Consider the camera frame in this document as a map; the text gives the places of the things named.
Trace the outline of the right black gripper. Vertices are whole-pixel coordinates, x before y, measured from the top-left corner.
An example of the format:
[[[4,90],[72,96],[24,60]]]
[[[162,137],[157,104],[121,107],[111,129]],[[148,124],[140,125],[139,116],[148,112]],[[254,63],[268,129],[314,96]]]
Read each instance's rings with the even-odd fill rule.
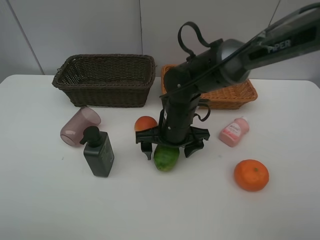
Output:
[[[180,99],[170,96],[163,102],[158,126],[135,133],[135,141],[140,143],[141,151],[148,161],[152,157],[152,144],[183,147],[186,158],[204,148],[203,140],[209,139],[209,131],[192,127],[200,99],[200,94]]]

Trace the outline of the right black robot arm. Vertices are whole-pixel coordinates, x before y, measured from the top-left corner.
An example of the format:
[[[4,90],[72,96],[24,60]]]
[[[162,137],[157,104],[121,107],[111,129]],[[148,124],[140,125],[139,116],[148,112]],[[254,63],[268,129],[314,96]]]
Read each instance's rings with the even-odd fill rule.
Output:
[[[196,55],[179,41],[188,58],[164,74],[166,94],[161,96],[163,108],[158,126],[135,134],[136,142],[148,158],[153,144],[182,147],[186,157],[204,147],[204,141],[210,138],[209,131],[192,125],[196,108],[201,105],[201,94],[241,84],[253,69],[320,48],[319,3],[292,12],[246,43],[235,39],[208,43],[194,22],[188,21],[186,25],[194,29],[207,51]]]

